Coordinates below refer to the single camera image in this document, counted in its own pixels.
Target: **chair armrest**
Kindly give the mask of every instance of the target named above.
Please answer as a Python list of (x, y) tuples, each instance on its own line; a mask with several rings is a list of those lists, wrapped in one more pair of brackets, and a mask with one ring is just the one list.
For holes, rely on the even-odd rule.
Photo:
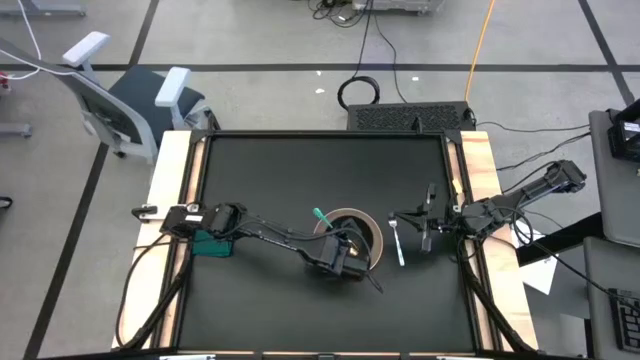
[(75, 44), (69, 51), (62, 55), (62, 60), (65, 64), (78, 67), (98, 51), (104, 44), (106, 44), (111, 36), (103, 34), (98, 31), (92, 31), (84, 39)]
[(172, 107), (177, 105), (180, 94), (182, 94), (182, 90), (187, 84), (187, 81), (189, 81), (189, 74), (191, 74), (191, 70), (189, 69), (172, 67), (164, 79), (160, 91), (158, 91), (155, 100), (156, 106)]

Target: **black keyboard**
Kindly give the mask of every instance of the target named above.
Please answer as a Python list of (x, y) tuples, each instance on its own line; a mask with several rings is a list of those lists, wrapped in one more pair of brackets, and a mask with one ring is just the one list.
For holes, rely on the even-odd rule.
[[(609, 289), (609, 291), (624, 298), (626, 303), (640, 308), (640, 294), (620, 289)], [(640, 353), (640, 313), (613, 296), (609, 299), (618, 348)]]

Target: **chair backrest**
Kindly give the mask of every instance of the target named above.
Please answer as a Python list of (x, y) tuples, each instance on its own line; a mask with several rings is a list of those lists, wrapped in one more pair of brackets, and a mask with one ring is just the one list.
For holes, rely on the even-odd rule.
[(116, 151), (141, 155), (155, 162), (158, 147), (149, 124), (135, 110), (81, 73), (38, 60), (0, 38), (0, 50), (50, 72), (76, 95), (85, 121), (100, 141)]

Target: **green marker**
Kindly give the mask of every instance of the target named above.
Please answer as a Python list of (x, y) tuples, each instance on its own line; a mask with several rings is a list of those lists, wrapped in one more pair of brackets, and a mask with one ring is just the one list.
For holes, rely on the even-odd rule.
[(313, 209), (313, 215), (315, 215), (318, 219), (324, 221), (327, 226), (329, 226), (330, 228), (333, 229), (333, 226), (331, 226), (331, 222), (329, 221), (329, 219), (327, 219), (326, 216), (324, 216), (324, 214), (322, 213), (322, 211), (318, 208), (314, 208)]

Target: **green object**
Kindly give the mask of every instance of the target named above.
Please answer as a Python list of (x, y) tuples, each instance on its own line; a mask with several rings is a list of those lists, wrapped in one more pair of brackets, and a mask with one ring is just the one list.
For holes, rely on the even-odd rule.
[(313, 209), (313, 215), (315, 215), (318, 219), (324, 221), (328, 227), (333, 229), (333, 226), (331, 226), (331, 222), (329, 221), (329, 219), (327, 219), (326, 216), (324, 216), (324, 214), (320, 209), (318, 208)]
[(206, 231), (198, 230), (193, 237), (193, 255), (229, 257), (233, 249), (230, 241), (218, 241)]

